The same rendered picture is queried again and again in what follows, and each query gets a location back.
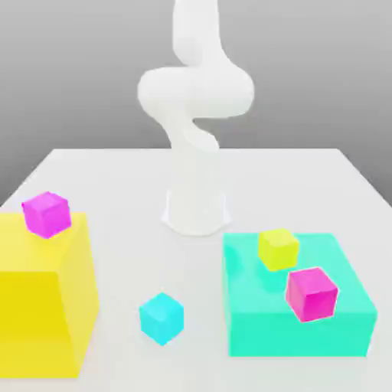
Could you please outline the large yellow box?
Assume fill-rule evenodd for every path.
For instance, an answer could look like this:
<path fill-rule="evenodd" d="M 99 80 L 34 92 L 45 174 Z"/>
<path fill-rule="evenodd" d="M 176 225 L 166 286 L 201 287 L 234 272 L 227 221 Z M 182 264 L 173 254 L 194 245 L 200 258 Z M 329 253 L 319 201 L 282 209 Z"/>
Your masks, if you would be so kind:
<path fill-rule="evenodd" d="M 87 216 L 50 239 L 0 213 L 0 378 L 79 376 L 99 311 Z"/>

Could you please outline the small cyan cube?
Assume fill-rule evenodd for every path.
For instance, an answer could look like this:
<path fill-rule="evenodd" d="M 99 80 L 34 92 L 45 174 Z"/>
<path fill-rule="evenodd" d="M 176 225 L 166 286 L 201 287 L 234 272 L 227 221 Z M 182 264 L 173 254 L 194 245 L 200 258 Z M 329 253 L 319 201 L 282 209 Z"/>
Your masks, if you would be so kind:
<path fill-rule="evenodd" d="M 163 346 L 184 329 L 183 305 L 164 292 L 139 307 L 141 330 Z"/>

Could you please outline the small yellow cube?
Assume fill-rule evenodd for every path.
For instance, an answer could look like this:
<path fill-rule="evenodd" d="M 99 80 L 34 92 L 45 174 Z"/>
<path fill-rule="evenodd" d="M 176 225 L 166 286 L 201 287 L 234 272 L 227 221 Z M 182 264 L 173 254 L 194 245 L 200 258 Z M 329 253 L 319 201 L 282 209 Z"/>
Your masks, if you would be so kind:
<path fill-rule="evenodd" d="M 299 240 L 287 229 L 265 230 L 259 233 L 258 256 L 270 272 L 296 266 Z"/>

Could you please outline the small pink cube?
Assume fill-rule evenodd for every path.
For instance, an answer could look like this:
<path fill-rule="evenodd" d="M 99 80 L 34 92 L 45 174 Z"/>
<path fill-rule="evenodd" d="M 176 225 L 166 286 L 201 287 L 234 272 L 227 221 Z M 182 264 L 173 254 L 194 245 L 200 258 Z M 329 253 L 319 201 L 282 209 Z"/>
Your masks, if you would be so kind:
<path fill-rule="evenodd" d="M 290 271 L 286 301 L 300 322 L 330 318 L 335 314 L 339 289 L 321 267 Z"/>

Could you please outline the small magenta cube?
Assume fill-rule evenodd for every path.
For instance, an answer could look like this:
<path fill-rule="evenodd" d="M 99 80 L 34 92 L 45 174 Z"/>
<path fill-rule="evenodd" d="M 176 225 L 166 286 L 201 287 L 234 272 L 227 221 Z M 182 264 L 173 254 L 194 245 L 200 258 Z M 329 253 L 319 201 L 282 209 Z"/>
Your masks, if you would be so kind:
<path fill-rule="evenodd" d="M 49 239 L 71 226 L 68 200 L 46 191 L 21 203 L 30 232 Z"/>

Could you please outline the large turquoise box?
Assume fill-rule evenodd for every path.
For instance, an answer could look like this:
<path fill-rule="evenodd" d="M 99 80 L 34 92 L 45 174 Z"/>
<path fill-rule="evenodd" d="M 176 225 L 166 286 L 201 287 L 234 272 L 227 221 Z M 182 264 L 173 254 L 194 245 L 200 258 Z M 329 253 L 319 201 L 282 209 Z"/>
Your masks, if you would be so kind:
<path fill-rule="evenodd" d="M 338 287 L 335 314 L 301 322 L 286 301 L 288 271 L 270 272 L 256 233 L 226 233 L 224 312 L 232 357 L 364 357 L 377 310 L 332 234 L 296 234 L 296 268 L 319 267 Z"/>

